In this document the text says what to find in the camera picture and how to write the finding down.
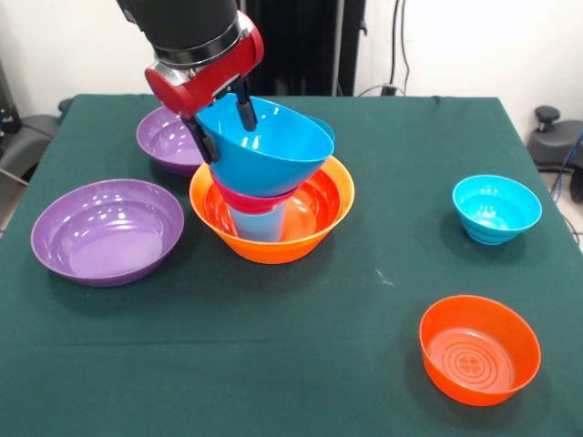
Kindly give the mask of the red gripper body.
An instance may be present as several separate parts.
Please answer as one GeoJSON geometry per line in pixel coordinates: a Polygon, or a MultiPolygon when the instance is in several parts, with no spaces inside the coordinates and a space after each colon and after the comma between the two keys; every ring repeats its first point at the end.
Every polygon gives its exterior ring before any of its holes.
{"type": "Polygon", "coordinates": [[[156,51],[145,70],[155,96],[173,113],[192,118],[232,91],[233,83],[261,62],[264,45],[256,25],[239,11],[219,36],[201,46],[156,51]]]}

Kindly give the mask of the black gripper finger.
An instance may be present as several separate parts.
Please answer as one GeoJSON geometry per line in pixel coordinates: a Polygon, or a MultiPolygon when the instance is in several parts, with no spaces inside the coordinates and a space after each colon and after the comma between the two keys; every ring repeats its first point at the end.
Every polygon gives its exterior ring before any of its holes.
{"type": "Polygon", "coordinates": [[[243,127],[249,132],[254,131],[257,126],[257,117],[251,102],[248,79],[246,77],[237,79],[231,88],[237,98],[237,109],[243,127]]]}
{"type": "Polygon", "coordinates": [[[203,160],[207,164],[218,162],[220,160],[220,152],[217,149],[212,137],[204,131],[199,121],[195,117],[183,117],[181,121],[194,138],[203,160]]]}

